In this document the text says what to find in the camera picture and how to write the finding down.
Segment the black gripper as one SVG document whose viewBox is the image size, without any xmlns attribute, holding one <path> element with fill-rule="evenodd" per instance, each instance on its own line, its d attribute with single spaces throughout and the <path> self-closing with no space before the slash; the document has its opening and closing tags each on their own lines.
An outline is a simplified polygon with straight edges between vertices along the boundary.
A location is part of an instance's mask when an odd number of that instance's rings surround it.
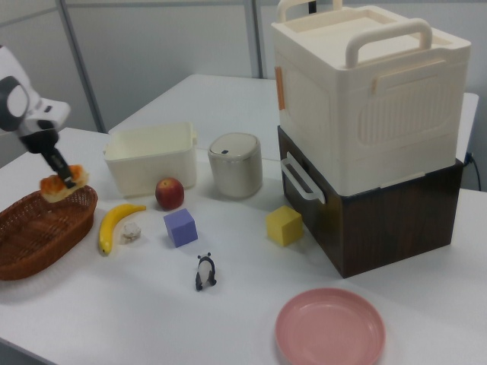
<svg viewBox="0 0 487 365">
<path fill-rule="evenodd" d="M 69 165 L 56 149 L 59 134 L 55 129 L 41 130 L 30 135 L 21 136 L 19 139 L 27 151 L 43 156 L 44 160 L 61 179 L 66 188 L 70 189 L 75 187 Z"/>
</svg>

